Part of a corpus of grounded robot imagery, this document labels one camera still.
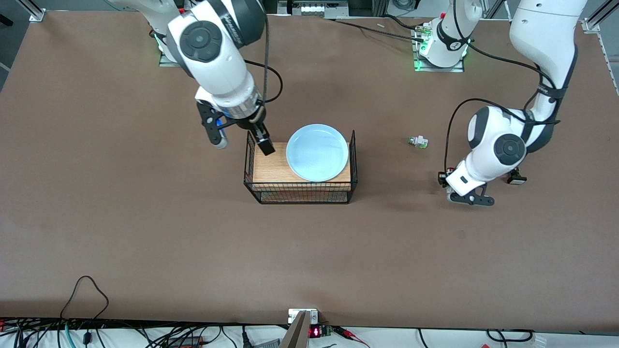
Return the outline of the light blue round plate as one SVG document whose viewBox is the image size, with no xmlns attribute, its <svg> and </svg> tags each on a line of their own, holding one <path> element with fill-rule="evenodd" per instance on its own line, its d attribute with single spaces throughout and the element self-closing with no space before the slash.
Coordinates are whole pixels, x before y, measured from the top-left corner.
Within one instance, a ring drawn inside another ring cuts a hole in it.
<svg viewBox="0 0 619 348">
<path fill-rule="evenodd" d="M 285 155 L 292 172 L 303 180 L 329 181 L 345 169 L 349 144 L 331 126 L 306 125 L 288 139 Z"/>
</svg>

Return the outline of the grey equipment rack white lights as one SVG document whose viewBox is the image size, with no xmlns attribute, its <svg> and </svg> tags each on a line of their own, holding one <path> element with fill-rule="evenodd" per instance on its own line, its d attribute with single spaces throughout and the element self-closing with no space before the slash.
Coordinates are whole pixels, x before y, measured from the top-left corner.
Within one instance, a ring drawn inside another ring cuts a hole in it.
<svg viewBox="0 0 619 348">
<path fill-rule="evenodd" d="M 276 14 L 345 18 L 349 16 L 349 2 L 348 0 L 277 0 Z"/>
</svg>

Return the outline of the small silver box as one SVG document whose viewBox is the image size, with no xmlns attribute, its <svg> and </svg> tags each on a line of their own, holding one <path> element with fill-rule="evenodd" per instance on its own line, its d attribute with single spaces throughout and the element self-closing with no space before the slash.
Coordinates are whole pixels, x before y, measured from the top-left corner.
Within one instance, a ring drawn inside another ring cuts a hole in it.
<svg viewBox="0 0 619 348">
<path fill-rule="evenodd" d="M 310 322 L 311 325 L 317 325 L 319 324 L 319 311 L 316 310 L 316 308 L 290 308 L 288 309 L 288 320 L 287 323 L 290 325 L 293 323 L 293 321 L 296 319 L 296 316 L 298 315 L 298 313 L 300 313 L 301 311 L 308 311 L 309 312 L 309 317 L 310 317 Z"/>
</svg>

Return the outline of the red clip test leads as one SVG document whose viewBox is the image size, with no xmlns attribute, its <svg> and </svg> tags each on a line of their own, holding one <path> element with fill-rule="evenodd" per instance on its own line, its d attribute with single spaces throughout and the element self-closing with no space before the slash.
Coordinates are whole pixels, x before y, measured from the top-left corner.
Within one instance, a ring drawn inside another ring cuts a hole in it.
<svg viewBox="0 0 619 348">
<path fill-rule="evenodd" d="M 343 327 L 340 326 L 331 326 L 332 330 L 334 331 L 334 333 L 336 333 L 337 335 L 340 335 L 341 337 L 348 339 L 350 341 L 354 341 L 354 342 L 358 342 L 360 344 L 363 344 L 366 348 L 371 348 L 370 345 L 368 345 L 365 341 L 363 341 L 362 339 L 358 338 L 356 335 L 354 335 L 354 333 L 352 333 L 351 331 L 344 329 Z"/>
</svg>

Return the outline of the grey metal bar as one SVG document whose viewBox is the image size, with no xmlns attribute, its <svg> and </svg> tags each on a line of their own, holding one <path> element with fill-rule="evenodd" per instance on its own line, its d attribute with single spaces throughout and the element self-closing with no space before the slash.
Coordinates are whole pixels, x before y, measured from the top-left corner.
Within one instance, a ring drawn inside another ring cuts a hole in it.
<svg viewBox="0 0 619 348">
<path fill-rule="evenodd" d="M 307 348 L 308 330 L 311 326 L 308 311 L 301 311 L 290 324 L 279 348 Z"/>
</svg>

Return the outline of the black power adapter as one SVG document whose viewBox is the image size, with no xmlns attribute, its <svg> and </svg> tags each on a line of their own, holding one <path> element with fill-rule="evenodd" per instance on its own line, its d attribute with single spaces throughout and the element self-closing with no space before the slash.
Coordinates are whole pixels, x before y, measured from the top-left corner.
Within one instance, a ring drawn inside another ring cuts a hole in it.
<svg viewBox="0 0 619 348">
<path fill-rule="evenodd" d="M 203 348 L 203 337 L 191 335 L 187 337 L 171 338 L 165 348 Z"/>
</svg>

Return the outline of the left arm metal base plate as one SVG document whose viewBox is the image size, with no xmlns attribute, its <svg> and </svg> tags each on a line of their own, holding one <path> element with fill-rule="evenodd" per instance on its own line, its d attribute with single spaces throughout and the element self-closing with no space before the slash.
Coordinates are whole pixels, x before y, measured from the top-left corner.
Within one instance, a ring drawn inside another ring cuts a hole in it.
<svg viewBox="0 0 619 348">
<path fill-rule="evenodd" d="M 445 36 L 443 42 L 440 36 L 440 18 L 416 26 L 412 29 L 413 59 L 416 71 L 422 72 L 464 72 L 464 57 L 467 46 L 464 40 Z"/>
</svg>

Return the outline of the aluminium frame profile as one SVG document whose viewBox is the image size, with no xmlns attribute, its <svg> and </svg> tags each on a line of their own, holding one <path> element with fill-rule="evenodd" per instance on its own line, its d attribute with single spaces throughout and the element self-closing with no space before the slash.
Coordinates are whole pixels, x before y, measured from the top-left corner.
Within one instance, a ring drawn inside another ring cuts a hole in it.
<svg viewBox="0 0 619 348">
<path fill-rule="evenodd" d="M 582 29 L 586 34 L 601 31 L 601 23 L 619 9 L 619 0 L 603 0 L 602 4 L 582 21 Z"/>
<path fill-rule="evenodd" d="M 44 7 L 38 6 L 34 0 L 22 0 L 24 3 L 24 8 L 29 12 L 29 22 L 42 22 L 44 19 L 44 15 L 46 13 L 46 9 Z"/>
<path fill-rule="evenodd" d="M 483 18 L 494 18 L 501 9 L 505 9 L 508 0 L 481 0 L 483 8 Z"/>
</svg>

